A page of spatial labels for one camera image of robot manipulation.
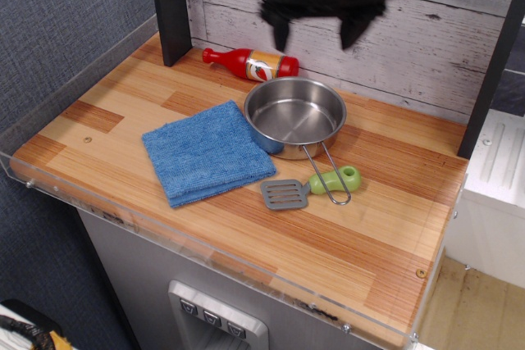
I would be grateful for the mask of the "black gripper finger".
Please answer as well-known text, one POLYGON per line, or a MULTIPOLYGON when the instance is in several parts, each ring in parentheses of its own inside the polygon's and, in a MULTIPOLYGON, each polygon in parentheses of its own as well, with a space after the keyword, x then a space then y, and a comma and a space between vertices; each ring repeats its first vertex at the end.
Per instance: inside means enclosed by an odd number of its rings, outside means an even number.
POLYGON ((343 50, 349 49, 377 18, 374 14, 345 16, 340 25, 340 42, 343 50))
POLYGON ((272 30, 276 50, 284 52, 290 35, 290 21, 275 20, 272 24, 272 30))

